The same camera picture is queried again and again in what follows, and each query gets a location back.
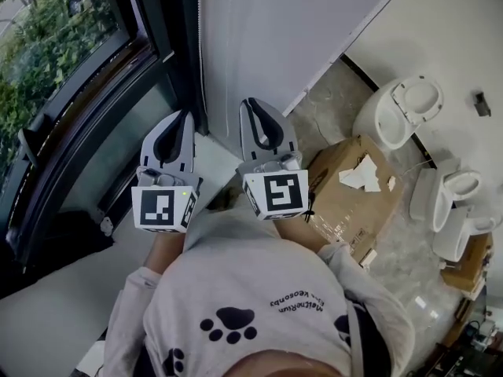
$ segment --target toilet lid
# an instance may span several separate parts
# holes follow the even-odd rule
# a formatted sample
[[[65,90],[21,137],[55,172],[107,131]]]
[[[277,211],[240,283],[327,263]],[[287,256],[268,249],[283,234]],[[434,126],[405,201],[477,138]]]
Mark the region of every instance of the toilet lid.
[[[412,124],[419,125],[433,119],[443,106],[440,85],[426,75],[415,75],[403,80],[391,95]]]
[[[474,170],[460,170],[447,176],[444,186],[452,193],[454,201],[468,199],[482,187],[482,176]]]

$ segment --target black paw print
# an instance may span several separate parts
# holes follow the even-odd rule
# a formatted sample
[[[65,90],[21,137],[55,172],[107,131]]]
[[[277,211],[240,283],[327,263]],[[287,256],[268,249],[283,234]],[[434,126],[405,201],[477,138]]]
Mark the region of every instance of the black paw print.
[[[334,323],[334,327],[339,332],[339,337],[351,347],[351,337],[349,335],[349,320],[347,316],[340,316]]]
[[[255,313],[252,310],[241,310],[234,307],[224,307],[217,310],[216,314],[224,327],[231,330],[231,332],[227,335],[227,342],[231,345],[238,343],[241,339],[241,333],[236,330],[247,327],[255,319]],[[207,318],[206,320],[201,321],[200,328],[203,331],[210,331],[213,329],[214,325],[215,323]],[[243,335],[246,339],[254,339],[255,336],[257,336],[257,330],[253,327],[248,327],[244,330]],[[210,332],[208,338],[212,342],[217,342],[222,336],[223,331],[215,329]]]
[[[175,349],[170,349],[167,353],[167,359],[163,363],[163,370],[164,373],[168,376],[175,376],[176,377],[176,372],[182,373],[183,372],[183,358],[185,355],[183,354],[182,350],[179,348]]]

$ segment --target green shrub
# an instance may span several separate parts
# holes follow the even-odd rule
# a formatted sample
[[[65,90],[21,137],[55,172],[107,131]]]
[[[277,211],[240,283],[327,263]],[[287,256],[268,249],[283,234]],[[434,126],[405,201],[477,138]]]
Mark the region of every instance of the green shrub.
[[[26,127],[64,81],[117,25],[105,0],[83,3],[71,15],[68,0],[35,0],[0,41],[0,185]]]

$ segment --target marble floor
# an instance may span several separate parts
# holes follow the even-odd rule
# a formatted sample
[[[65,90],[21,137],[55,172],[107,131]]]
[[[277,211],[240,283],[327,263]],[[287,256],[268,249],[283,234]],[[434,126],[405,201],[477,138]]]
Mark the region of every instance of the marble floor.
[[[321,77],[289,115],[305,167],[318,151],[351,136],[354,118],[371,94],[340,60]],[[397,212],[377,239],[378,255],[370,274],[400,300],[413,321],[416,347],[409,364],[413,370],[449,330],[461,294],[442,281],[439,258],[431,250],[433,232],[409,216],[416,179],[421,167],[428,164],[411,140],[387,158],[402,175],[405,191]]]

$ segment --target toilet bowl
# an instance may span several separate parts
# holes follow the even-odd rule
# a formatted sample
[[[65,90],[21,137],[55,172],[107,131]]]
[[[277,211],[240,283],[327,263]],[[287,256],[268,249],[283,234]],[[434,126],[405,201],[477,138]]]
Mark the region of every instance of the toilet bowl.
[[[410,217],[425,221],[433,232],[440,232],[453,202],[473,197],[481,186],[480,174],[461,170],[458,158],[440,162],[437,169],[422,169],[410,200]]]
[[[383,151],[400,148],[443,106],[439,84],[424,75],[396,79],[375,92],[353,124],[353,135],[368,134]]]
[[[458,262],[472,235],[489,233],[503,222],[501,212],[488,207],[458,207],[449,212],[445,226],[433,239],[433,251],[442,258]]]

